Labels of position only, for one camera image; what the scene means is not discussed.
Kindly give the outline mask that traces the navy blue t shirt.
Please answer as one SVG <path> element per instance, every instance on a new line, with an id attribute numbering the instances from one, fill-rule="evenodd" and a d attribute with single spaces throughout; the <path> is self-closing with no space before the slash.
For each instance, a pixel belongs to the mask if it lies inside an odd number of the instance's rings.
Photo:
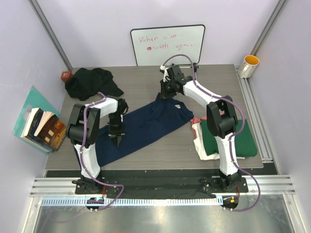
<path id="1" fill-rule="evenodd" d="M 175 99 L 156 99 L 149 104 L 125 114 L 125 135 L 116 146 L 108 136 L 108 126 L 99 129 L 95 143 L 99 166 L 119 160 L 167 134 L 179 129 L 193 119 L 193 112 L 183 102 Z"/>

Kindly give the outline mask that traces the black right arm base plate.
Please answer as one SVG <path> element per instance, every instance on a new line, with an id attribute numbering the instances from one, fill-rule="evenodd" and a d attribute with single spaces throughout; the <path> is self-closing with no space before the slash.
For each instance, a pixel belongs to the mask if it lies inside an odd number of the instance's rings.
<path id="1" fill-rule="evenodd" d="M 202 177 L 199 179 L 202 185 L 200 191 L 205 194 L 212 193 L 248 193 L 249 189 L 245 178 L 234 185 L 225 186 L 220 177 Z"/>

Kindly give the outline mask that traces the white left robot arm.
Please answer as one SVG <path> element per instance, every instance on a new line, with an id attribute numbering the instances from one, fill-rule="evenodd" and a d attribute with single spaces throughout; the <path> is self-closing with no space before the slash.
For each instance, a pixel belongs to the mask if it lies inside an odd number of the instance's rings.
<path id="1" fill-rule="evenodd" d="M 92 104 L 78 103 L 73 106 L 66 137 L 74 146 L 81 169 L 81 178 L 75 182 L 77 187 L 88 189 L 94 194 L 102 191 L 104 184 L 95 150 L 100 120 L 108 116 L 108 138 L 118 146 L 125 135 L 123 115 L 127 112 L 125 99 L 111 96 Z"/>

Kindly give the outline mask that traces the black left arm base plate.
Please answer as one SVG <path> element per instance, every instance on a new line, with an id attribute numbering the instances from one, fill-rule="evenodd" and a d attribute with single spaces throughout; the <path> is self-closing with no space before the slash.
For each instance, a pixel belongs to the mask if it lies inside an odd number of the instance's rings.
<path id="1" fill-rule="evenodd" d="M 120 193 L 120 187 L 112 187 L 107 185 L 101 185 L 94 181 L 85 181 L 83 179 L 73 180 L 71 182 L 75 185 L 75 194 L 104 194 L 104 195 L 116 195 Z"/>

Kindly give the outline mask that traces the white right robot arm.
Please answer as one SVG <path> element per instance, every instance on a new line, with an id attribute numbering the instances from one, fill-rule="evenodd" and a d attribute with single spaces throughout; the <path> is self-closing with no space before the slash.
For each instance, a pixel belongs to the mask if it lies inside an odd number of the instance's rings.
<path id="1" fill-rule="evenodd" d="M 189 97 L 205 107 L 207 128 L 215 137 L 220 156 L 219 185 L 223 191 L 236 189 L 242 174 L 236 158 L 235 133 L 238 118 L 230 96 L 216 95 L 192 76 L 185 76 L 178 65 L 160 67 L 163 80 L 160 81 L 161 97 L 172 98 L 178 93 Z"/>

